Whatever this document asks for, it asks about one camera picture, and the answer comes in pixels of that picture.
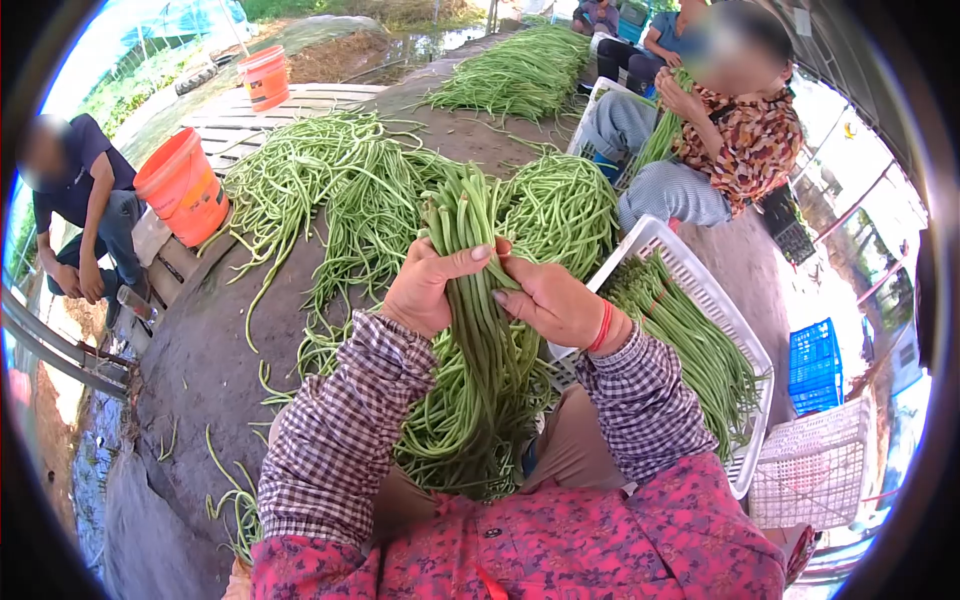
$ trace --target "white plastic crate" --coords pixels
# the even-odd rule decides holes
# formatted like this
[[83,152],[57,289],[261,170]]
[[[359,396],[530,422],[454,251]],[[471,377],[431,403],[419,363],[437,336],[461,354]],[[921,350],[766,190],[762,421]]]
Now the white plastic crate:
[[[566,153],[569,155],[582,156],[587,160],[593,160],[593,157],[596,155],[596,148],[593,147],[593,144],[587,141],[586,133],[584,132],[584,125],[590,116],[597,110],[597,102],[600,101],[600,98],[603,97],[605,93],[611,90],[622,91],[632,96],[636,96],[638,99],[640,96],[637,96],[634,92],[627,89],[624,85],[618,84],[617,82],[612,82],[606,77],[597,78],[596,84],[593,85],[593,91],[590,92],[590,99],[587,102],[587,107],[584,108],[584,114],[580,117],[580,123],[577,125],[577,131],[573,133],[573,137],[570,138],[570,144],[566,147]],[[617,193],[621,193],[630,187],[630,182],[634,180],[636,175],[636,157],[637,155],[630,156],[627,160],[627,166],[620,171],[620,177],[613,183],[613,189]]]
[[[633,230],[623,238],[610,258],[590,278],[587,288],[596,292],[607,277],[623,260],[629,256],[647,257],[660,248],[660,257],[667,271],[691,300],[723,331],[747,358],[757,375],[768,377],[757,383],[759,389],[758,406],[749,416],[752,429],[750,442],[746,446],[733,446],[733,458],[724,465],[730,489],[736,499],[746,495],[754,476],[756,460],[763,444],[763,434],[770,414],[770,402],[774,392],[773,363],[763,345],[750,329],[747,321],[737,310],[736,305],[723,291],[707,267],[697,259],[677,234],[662,221],[645,215],[636,223]],[[564,348],[548,344],[548,349],[557,363],[558,372],[554,375],[554,387],[562,390],[576,378],[573,363],[576,348]]]
[[761,529],[849,525],[870,483],[867,465],[875,439],[868,398],[775,426],[750,487],[751,519]]

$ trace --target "plaid shirt sleeve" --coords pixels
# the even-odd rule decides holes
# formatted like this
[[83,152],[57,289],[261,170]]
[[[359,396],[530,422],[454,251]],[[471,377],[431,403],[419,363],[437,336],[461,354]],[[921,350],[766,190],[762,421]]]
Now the plaid shirt sleeve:
[[617,352],[584,352],[577,378],[597,407],[600,431],[627,481],[642,484],[683,457],[717,446],[697,396],[680,380],[677,352],[636,323]]
[[257,506],[264,539],[306,536],[360,546],[372,499],[411,402],[433,387],[430,343],[375,313],[354,311],[353,335],[325,381],[308,377],[263,460]]

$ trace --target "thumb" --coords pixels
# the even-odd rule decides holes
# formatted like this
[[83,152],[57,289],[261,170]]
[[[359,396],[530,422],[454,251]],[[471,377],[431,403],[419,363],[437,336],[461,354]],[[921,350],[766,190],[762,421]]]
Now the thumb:
[[431,258],[430,272],[433,276],[442,277],[444,281],[480,273],[490,262],[492,252],[490,244],[482,244],[464,248],[448,256]]
[[526,292],[519,290],[493,290],[493,299],[503,309],[520,319],[529,323],[534,329],[538,328],[543,315],[542,308],[537,306],[534,299],[527,296]]

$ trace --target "dark blue shirt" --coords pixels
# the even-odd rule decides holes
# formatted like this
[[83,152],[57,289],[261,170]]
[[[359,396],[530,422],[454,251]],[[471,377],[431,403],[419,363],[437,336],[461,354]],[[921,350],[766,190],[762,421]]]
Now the dark blue shirt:
[[113,167],[113,189],[133,190],[136,171],[100,131],[100,126],[84,113],[70,121],[63,141],[66,176],[63,180],[46,180],[41,191],[34,192],[36,232],[50,228],[50,217],[56,212],[66,221],[82,228],[86,223],[86,206],[93,189],[90,168],[101,153],[106,152]]

